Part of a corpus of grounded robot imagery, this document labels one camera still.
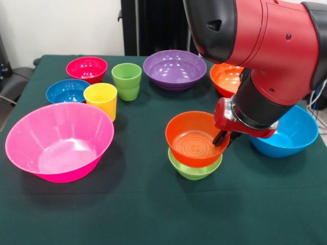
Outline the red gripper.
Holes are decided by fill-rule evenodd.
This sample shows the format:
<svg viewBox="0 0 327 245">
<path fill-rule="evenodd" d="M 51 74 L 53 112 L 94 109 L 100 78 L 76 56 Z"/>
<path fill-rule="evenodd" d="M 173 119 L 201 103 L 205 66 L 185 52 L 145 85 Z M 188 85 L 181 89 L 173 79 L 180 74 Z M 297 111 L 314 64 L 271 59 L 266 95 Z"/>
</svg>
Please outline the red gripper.
<svg viewBox="0 0 327 245">
<path fill-rule="evenodd" d="M 234 112 L 234 98 L 222 97 L 219 99 L 214 114 L 215 127 L 220 129 L 220 132 L 213 139 L 212 144 L 219 146 L 224 142 L 225 137 L 229 135 L 229 143 L 227 148 L 242 134 L 247 134 L 251 137 L 269 138 L 278 127 L 278 121 L 274 122 L 266 129 L 256 129 L 242 122 Z"/>
</svg>

